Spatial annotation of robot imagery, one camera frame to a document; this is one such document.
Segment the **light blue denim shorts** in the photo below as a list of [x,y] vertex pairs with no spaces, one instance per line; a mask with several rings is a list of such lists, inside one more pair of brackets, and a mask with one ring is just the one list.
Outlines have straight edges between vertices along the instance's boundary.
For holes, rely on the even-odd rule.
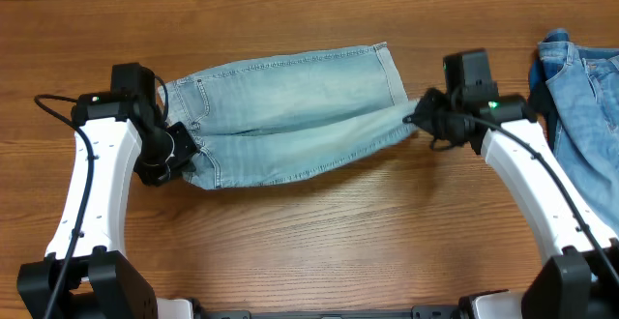
[[407,97],[385,43],[232,62],[160,88],[167,119],[198,147],[184,178],[202,189],[287,184],[409,137]]

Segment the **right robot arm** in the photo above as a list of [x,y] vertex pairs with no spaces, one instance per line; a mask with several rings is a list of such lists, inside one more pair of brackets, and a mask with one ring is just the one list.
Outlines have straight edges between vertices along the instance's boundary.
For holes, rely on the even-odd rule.
[[494,169],[534,233],[544,265],[522,292],[463,296],[456,305],[418,305],[414,318],[616,318],[618,237],[585,203],[549,150],[536,112],[519,95],[500,95],[483,49],[443,59],[445,91],[430,88],[404,117],[465,144]]

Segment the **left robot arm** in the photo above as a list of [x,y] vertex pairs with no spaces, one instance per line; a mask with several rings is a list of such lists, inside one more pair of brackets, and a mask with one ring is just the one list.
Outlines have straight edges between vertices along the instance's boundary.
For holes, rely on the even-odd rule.
[[159,187],[192,171],[198,148],[166,122],[162,79],[138,63],[115,65],[107,92],[71,101],[75,157],[61,220],[44,259],[21,265],[17,291],[34,318],[203,318],[195,299],[161,299],[130,263],[125,220],[132,175]]

